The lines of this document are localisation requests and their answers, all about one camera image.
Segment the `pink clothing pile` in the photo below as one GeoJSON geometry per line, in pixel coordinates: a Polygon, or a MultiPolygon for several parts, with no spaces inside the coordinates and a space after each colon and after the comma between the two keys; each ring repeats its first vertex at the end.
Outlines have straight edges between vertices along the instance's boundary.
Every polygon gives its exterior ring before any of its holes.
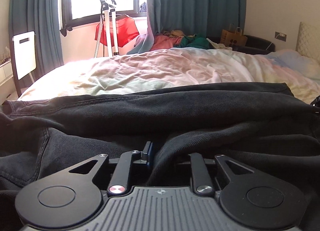
{"type": "Polygon", "coordinates": [[[183,36],[167,36],[167,35],[155,35],[153,45],[146,46],[147,34],[142,34],[137,37],[134,45],[134,51],[136,52],[146,52],[154,51],[160,49],[170,49],[176,45],[180,45],[183,36]]]}

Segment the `black sweatpants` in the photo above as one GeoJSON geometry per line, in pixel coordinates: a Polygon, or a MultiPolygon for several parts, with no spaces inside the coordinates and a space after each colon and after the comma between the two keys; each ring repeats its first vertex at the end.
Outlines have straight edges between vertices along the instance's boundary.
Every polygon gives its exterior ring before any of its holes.
{"type": "Polygon", "coordinates": [[[193,152],[224,154],[302,189],[300,224],[319,230],[319,107],[284,83],[215,83],[126,95],[64,96],[1,105],[1,230],[19,230],[27,184],[97,154],[155,146],[149,184],[193,152]]]}

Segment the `teal curtain left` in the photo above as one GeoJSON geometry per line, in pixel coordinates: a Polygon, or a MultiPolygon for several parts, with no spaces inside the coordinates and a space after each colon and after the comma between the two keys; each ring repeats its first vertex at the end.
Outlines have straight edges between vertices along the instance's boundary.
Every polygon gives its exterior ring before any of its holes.
{"type": "Polygon", "coordinates": [[[58,0],[10,0],[9,38],[35,32],[35,80],[63,65],[58,0]]]}

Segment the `beige quilted headboard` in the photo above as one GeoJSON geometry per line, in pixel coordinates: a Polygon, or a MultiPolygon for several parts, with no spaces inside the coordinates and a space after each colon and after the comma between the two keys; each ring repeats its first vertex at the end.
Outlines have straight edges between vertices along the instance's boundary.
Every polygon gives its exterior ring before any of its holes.
{"type": "Polygon", "coordinates": [[[300,22],[296,51],[302,56],[319,61],[319,27],[300,22]]]}

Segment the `wall power socket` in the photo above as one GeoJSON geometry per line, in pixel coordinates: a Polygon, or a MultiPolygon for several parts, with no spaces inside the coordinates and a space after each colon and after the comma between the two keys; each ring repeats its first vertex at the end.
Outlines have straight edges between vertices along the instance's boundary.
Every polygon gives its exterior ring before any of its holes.
{"type": "Polygon", "coordinates": [[[283,42],[286,42],[287,34],[281,33],[281,32],[275,32],[274,38],[277,40],[281,40],[283,42]]]}

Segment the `white garment steamer stand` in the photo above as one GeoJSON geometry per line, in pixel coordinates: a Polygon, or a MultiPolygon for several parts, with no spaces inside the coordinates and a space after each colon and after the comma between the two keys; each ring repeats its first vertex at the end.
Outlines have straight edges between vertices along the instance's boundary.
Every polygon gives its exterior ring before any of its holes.
{"type": "Polygon", "coordinates": [[[100,21],[98,26],[98,37],[94,52],[94,58],[98,57],[101,35],[106,35],[108,57],[119,55],[117,26],[116,26],[116,6],[115,0],[100,0],[100,21]]]}

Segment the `green clothing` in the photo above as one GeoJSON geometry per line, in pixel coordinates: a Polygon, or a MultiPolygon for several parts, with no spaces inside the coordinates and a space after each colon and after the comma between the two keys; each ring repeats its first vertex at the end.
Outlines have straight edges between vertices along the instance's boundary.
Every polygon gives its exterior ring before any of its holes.
{"type": "Polygon", "coordinates": [[[175,48],[197,48],[197,49],[210,49],[210,42],[205,37],[200,34],[195,34],[193,36],[184,36],[175,48]]]}

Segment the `brown paper bag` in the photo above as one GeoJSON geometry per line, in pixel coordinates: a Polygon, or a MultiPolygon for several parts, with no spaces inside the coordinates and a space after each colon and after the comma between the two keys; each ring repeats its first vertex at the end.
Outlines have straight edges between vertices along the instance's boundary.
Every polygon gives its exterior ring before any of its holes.
{"type": "Polygon", "coordinates": [[[243,34],[241,27],[233,29],[231,24],[229,29],[222,30],[220,43],[227,47],[245,46],[247,43],[247,37],[243,34]]]}

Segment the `teal curtain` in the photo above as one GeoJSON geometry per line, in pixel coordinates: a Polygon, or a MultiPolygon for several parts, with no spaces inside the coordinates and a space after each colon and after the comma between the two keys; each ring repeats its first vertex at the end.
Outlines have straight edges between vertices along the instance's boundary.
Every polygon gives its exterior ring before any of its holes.
{"type": "Polygon", "coordinates": [[[163,31],[219,37],[231,24],[245,27],[246,0],[146,0],[146,6],[147,31],[130,54],[150,51],[155,36],[163,31]]]}
{"type": "Polygon", "coordinates": [[[63,65],[58,0],[10,0],[9,38],[35,32],[35,80],[63,65]]]}

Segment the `pastel bed duvet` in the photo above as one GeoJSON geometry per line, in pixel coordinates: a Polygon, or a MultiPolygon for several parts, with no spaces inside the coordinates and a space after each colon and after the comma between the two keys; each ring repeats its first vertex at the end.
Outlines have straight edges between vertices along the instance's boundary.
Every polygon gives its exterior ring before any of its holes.
{"type": "Polygon", "coordinates": [[[131,94],[227,82],[285,83],[310,103],[319,95],[319,61],[293,50],[250,55],[231,50],[171,48],[69,62],[38,79],[22,101],[61,96],[131,94]]]}

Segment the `white plastic bag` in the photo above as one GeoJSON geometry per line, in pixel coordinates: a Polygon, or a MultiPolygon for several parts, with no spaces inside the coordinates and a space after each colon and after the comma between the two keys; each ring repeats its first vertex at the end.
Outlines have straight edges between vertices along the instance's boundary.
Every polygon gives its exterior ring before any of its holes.
{"type": "Polygon", "coordinates": [[[209,38],[206,38],[206,40],[208,40],[208,42],[211,44],[211,46],[214,48],[214,49],[220,49],[220,50],[230,50],[232,51],[232,47],[230,46],[225,46],[224,44],[222,43],[215,43],[213,42],[211,39],[209,38]]]}

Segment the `white chair with black frame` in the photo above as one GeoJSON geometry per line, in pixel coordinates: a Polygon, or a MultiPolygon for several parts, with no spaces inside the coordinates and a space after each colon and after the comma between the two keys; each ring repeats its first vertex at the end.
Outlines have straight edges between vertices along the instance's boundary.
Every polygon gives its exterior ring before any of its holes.
{"type": "Polygon", "coordinates": [[[35,32],[25,32],[12,37],[11,66],[17,96],[22,95],[19,80],[26,75],[35,82],[32,72],[36,69],[35,32]]]}

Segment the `teal curtain right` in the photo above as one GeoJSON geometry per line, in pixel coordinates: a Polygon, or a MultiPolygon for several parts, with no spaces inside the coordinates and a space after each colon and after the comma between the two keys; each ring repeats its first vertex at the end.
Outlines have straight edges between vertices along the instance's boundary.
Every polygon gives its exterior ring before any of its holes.
{"type": "Polygon", "coordinates": [[[231,24],[245,27],[246,0],[146,0],[146,6],[147,31],[130,54],[150,51],[155,36],[163,31],[219,37],[231,24]]]}

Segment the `white dressing table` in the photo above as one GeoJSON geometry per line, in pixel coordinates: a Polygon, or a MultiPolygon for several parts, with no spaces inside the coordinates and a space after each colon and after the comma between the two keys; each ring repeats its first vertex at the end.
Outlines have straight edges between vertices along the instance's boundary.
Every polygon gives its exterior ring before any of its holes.
{"type": "Polygon", "coordinates": [[[11,65],[11,59],[1,63],[0,100],[1,104],[16,91],[11,65]]]}

